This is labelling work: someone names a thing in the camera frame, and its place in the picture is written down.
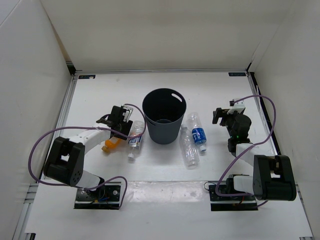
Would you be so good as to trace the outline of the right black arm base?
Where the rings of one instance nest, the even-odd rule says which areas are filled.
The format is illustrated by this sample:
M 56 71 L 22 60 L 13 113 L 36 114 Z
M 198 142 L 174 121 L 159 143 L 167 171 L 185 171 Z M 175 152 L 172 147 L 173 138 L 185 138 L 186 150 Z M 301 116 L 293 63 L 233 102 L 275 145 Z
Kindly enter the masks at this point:
M 203 185 L 209 193 L 210 210 L 212 212 L 257 211 L 258 204 L 254 196 L 219 196 L 216 183 L 206 181 Z

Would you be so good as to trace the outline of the orange plastic bottle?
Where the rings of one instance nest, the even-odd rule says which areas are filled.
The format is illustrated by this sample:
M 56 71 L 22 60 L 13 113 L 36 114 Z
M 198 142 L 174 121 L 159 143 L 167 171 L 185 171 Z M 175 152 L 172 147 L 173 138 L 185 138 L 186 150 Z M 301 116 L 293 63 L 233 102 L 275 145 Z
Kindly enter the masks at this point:
M 113 152 L 121 142 L 122 142 L 122 139 L 113 136 L 104 142 L 104 145 L 102 146 L 101 150 L 109 154 Z

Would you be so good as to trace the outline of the clear bottle white blue label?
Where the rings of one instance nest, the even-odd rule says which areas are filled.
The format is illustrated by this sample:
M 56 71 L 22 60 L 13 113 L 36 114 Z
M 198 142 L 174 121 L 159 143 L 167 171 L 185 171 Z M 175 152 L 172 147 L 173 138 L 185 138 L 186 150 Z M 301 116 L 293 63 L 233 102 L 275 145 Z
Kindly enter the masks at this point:
M 133 122 L 129 136 L 133 137 L 128 140 L 128 160 L 134 161 L 140 153 L 140 148 L 142 145 L 142 136 L 145 129 L 145 124 L 143 121 L 136 120 Z

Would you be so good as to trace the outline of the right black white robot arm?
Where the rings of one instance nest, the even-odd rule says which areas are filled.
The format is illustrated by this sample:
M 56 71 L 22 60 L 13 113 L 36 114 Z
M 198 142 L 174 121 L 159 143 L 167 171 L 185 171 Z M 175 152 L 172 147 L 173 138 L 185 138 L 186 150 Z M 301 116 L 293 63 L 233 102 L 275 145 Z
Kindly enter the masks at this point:
M 249 139 L 251 119 L 238 110 L 217 108 L 213 112 L 213 124 L 226 127 L 228 151 L 253 167 L 252 175 L 232 174 L 220 191 L 217 183 L 215 193 L 219 197 L 236 200 L 240 196 L 254 196 L 257 200 L 293 201 L 297 189 L 290 158 L 286 155 L 266 155 Z

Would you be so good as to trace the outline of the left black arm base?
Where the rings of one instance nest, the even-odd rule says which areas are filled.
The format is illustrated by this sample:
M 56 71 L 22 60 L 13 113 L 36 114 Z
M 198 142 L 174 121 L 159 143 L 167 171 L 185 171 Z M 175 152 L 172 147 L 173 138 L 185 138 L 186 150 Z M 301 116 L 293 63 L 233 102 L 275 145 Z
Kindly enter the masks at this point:
M 74 206 L 76 210 L 119 210 L 122 184 L 119 181 L 107 183 L 99 190 L 76 191 Z

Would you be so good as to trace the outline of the clear unlabelled plastic bottle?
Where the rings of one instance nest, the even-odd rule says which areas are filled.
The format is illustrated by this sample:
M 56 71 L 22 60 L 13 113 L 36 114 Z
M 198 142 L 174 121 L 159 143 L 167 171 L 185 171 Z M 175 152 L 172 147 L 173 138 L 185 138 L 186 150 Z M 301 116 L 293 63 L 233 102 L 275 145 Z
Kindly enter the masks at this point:
M 188 169 L 195 168 L 199 164 L 199 155 L 194 145 L 194 140 L 185 124 L 180 127 L 180 148 L 184 163 Z

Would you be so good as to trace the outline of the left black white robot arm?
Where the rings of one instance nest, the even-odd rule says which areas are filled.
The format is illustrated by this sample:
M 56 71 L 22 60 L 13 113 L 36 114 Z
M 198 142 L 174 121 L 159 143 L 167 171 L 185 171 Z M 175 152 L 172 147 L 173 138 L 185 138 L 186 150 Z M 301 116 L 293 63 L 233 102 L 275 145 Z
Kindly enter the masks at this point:
M 44 166 L 44 175 L 70 187 L 84 189 L 94 200 L 105 195 L 104 180 L 84 170 L 85 155 L 112 137 L 126 140 L 133 121 L 133 108 L 113 106 L 111 113 L 98 119 L 95 125 L 81 127 L 83 132 L 71 137 L 57 137 Z

